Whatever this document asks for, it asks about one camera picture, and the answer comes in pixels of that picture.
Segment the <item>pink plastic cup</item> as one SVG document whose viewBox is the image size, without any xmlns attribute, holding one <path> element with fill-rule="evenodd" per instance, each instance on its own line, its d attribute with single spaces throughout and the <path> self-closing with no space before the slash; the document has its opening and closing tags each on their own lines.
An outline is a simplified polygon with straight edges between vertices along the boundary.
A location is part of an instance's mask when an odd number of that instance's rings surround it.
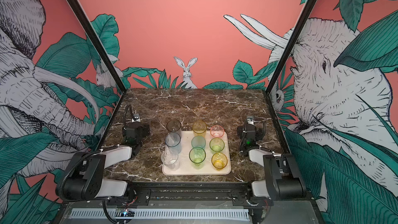
<svg viewBox="0 0 398 224">
<path fill-rule="evenodd" d="M 224 133 L 225 130 L 221 125 L 214 125 L 210 128 L 210 134 L 215 138 L 223 137 Z"/>
</svg>

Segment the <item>short green plastic cup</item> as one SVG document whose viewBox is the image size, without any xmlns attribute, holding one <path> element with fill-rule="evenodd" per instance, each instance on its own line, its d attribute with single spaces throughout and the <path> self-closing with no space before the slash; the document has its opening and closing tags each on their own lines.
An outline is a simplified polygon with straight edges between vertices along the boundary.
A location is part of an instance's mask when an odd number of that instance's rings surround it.
<svg viewBox="0 0 398 224">
<path fill-rule="evenodd" d="M 222 152 L 225 148 L 224 140 L 221 138 L 213 138 L 209 142 L 209 147 L 212 154 Z"/>
</svg>

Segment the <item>yellow plastic cup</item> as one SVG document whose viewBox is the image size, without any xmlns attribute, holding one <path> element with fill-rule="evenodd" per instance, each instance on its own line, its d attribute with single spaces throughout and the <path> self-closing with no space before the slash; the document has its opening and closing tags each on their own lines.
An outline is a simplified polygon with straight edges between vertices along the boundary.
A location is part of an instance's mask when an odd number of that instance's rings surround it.
<svg viewBox="0 0 398 224">
<path fill-rule="evenodd" d="M 214 168 L 217 170 L 222 170 L 227 166 L 228 159 L 225 154 L 217 152 L 212 156 L 211 162 Z"/>
</svg>

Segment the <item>blue plastic cup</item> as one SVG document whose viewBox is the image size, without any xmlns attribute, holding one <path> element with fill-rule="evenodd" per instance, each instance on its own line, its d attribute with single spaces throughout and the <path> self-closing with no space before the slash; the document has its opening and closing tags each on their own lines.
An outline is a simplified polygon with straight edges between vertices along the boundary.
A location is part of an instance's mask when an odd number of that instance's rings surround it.
<svg viewBox="0 0 398 224">
<path fill-rule="evenodd" d="M 176 132 L 169 133 L 165 138 L 166 146 L 177 153 L 181 152 L 181 137 Z"/>
</svg>

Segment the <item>dark grey plastic cup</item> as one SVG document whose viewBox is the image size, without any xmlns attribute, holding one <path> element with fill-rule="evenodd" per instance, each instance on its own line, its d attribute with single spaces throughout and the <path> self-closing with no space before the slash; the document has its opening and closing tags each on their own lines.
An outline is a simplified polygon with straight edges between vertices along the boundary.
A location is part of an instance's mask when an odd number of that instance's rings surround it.
<svg viewBox="0 0 398 224">
<path fill-rule="evenodd" d="M 169 133 L 177 133 L 180 136 L 181 136 L 181 128 L 182 128 L 182 124 L 177 119 L 172 119 L 172 120 L 168 121 L 166 124 L 166 129 Z"/>
</svg>

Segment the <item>clear plastic cup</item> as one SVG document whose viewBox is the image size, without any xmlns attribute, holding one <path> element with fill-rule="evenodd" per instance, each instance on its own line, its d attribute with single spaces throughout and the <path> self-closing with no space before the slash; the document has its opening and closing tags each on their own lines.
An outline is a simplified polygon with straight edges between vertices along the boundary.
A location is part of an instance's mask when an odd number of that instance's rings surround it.
<svg viewBox="0 0 398 224">
<path fill-rule="evenodd" d="M 177 170 L 179 168 L 179 153 L 168 147 L 165 148 L 165 151 L 161 154 L 161 160 L 163 166 L 170 170 Z"/>
</svg>

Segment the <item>beige plastic tray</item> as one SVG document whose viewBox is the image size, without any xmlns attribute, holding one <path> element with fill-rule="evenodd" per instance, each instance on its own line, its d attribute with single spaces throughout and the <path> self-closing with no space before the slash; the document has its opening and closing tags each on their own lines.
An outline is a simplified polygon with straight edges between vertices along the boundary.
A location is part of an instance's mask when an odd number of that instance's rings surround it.
<svg viewBox="0 0 398 224">
<path fill-rule="evenodd" d="M 178 154 L 178 168 L 170 169 L 167 166 L 163 166 L 162 172 L 165 175 L 227 175 L 231 172 L 231 159 L 230 159 L 230 151 L 229 151 L 229 141 L 228 135 L 225 133 L 221 139 L 224 141 L 224 149 L 221 151 L 227 157 L 227 165 L 223 169 L 217 169 L 212 164 L 212 157 L 215 154 L 214 151 L 209 147 L 209 142 L 213 138 L 211 136 L 210 131 L 206 132 L 206 146 L 204 148 L 206 152 L 205 160 L 200 163 L 199 166 L 196 166 L 190 160 L 189 152 L 193 148 L 191 145 L 191 141 L 194 138 L 193 131 L 182 131 L 182 139 L 181 139 L 181 152 Z"/>
</svg>

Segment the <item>orange plastic cup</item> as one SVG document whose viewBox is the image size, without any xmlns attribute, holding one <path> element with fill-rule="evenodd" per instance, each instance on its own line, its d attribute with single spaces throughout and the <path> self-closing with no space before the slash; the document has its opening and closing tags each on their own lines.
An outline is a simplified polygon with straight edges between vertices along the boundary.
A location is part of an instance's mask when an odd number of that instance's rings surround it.
<svg viewBox="0 0 398 224">
<path fill-rule="evenodd" d="M 206 137 L 207 124 L 203 120 L 195 121 L 192 125 L 192 130 L 195 136 Z"/>
</svg>

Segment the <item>teal frosted plastic cup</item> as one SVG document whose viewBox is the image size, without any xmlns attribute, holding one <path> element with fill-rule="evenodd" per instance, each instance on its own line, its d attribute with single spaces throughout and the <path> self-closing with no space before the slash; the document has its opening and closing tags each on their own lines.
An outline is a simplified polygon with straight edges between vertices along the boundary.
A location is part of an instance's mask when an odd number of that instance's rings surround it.
<svg viewBox="0 0 398 224">
<path fill-rule="evenodd" d="M 205 149 L 206 146 L 206 139 L 202 136 L 195 136 L 191 140 L 191 145 L 193 148 L 202 148 Z"/>
</svg>

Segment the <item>tall green plastic cup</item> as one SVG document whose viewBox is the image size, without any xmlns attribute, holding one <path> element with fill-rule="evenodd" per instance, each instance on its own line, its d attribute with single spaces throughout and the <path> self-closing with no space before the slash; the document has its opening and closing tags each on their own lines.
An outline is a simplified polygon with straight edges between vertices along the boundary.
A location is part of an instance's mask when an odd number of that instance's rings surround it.
<svg viewBox="0 0 398 224">
<path fill-rule="evenodd" d="M 199 169 L 203 166 L 206 159 L 206 152 L 201 147 L 194 147 L 189 152 L 189 159 L 194 166 Z"/>
</svg>

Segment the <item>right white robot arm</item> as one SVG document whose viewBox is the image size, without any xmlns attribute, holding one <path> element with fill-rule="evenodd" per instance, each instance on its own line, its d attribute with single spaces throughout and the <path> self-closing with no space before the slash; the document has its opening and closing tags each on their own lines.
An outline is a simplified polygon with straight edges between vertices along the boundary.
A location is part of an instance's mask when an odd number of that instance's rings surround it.
<svg viewBox="0 0 398 224">
<path fill-rule="evenodd" d="M 247 116 L 244 124 L 237 127 L 239 154 L 264 169 L 265 179 L 251 183 L 252 194 L 273 201 L 305 197 L 307 189 L 294 156 L 290 153 L 276 153 L 258 144 L 265 133 L 266 125 L 257 128 L 254 116 Z"/>
</svg>

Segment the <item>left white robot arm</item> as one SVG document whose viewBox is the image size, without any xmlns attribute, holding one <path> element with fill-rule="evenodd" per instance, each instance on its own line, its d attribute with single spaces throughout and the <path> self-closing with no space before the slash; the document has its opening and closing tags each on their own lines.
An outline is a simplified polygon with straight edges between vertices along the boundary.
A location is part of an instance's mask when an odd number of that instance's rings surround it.
<svg viewBox="0 0 398 224">
<path fill-rule="evenodd" d="M 143 139 L 150 133 L 148 124 L 141 123 L 139 114 L 124 118 L 122 144 L 91 152 L 77 152 L 57 183 L 56 194 L 66 202 L 91 201 L 109 197 L 123 197 L 128 183 L 124 180 L 105 179 L 106 168 L 135 158 Z"/>
</svg>

